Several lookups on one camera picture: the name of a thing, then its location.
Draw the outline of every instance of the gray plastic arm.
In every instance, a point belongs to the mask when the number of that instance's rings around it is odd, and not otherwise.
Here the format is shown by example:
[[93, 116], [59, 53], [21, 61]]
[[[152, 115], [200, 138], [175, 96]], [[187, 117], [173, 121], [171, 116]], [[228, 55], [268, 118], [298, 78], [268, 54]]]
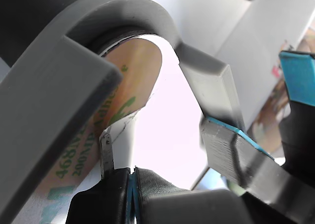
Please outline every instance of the gray plastic arm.
[[229, 65], [184, 43], [176, 48], [180, 67], [205, 116], [244, 131], [244, 121]]
[[22, 57], [0, 83], [0, 223], [9, 223], [68, 142], [121, 81], [68, 37]]

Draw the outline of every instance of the dark gray plastic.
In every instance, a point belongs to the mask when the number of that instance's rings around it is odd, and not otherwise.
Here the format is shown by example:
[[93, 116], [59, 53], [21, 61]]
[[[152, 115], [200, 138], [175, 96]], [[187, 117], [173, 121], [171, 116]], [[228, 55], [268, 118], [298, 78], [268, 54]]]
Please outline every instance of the dark gray plastic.
[[153, 196], [142, 224], [252, 224], [242, 200], [227, 190]]
[[120, 82], [111, 63], [63, 37], [0, 84], [0, 223], [8, 223], [75, 133]]

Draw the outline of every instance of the blue tape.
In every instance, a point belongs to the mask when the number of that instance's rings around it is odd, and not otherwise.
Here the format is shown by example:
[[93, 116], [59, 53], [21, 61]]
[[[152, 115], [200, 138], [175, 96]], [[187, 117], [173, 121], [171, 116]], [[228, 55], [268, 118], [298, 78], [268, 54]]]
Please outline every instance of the blue tape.
[[292, 52], [281, 52], [279, 56], [290, 100], [315, 106], [313, 57]]

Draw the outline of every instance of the curved gray plastic frame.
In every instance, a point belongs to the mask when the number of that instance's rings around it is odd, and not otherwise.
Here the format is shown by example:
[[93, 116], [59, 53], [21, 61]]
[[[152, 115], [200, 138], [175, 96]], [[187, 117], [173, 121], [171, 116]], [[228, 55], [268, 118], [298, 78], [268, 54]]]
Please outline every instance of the curved gray plastic frame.
[[38, 35], [0, 84], [0, 223], [12, 221], [121, 80], [115, 66], [80, 45], [83, 37], [123, 25], [165, 38], [204, 114], [243, 129], [229, 65], [182, 43], [161, 6], [150, 0], [78, 0]]

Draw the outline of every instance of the blue edge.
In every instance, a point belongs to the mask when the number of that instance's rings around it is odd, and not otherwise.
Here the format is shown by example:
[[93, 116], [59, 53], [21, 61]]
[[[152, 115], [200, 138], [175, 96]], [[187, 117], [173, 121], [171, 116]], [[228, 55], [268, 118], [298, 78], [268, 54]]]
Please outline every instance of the blue edge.
[[127, 206], [125, 224], [133, 223], [134, 217], [137, 218], [137, 223], [140, 223], [140, 206], [138, 200], [138, 185], [135, 172], [129, 174], [127, 188]]
[[274, 159], [272, 156], [270, 156], [270, 154], [268, 154], [265, 150], [263, 150], [255, 141], [253, 141], [251, 138], [249, 138], [244, 132], [242, 132], [240, 129], [230, 126], [224, 122], [221, 122], [213, 117], [207, 117], [207, 119], [210, 122], [213, 122], [215, 124], [218, 124], [219, 126], [223, 126], [237, 134], [239, 134], [241, 137], [243, 137], [247, 142], [249, 142], [254, 148], [256, 148], [257, 150], [261, 151], [262, 153], [264, 153], [265, 155], [267, 155], [268, 157], [270, 157], [272, 160]]

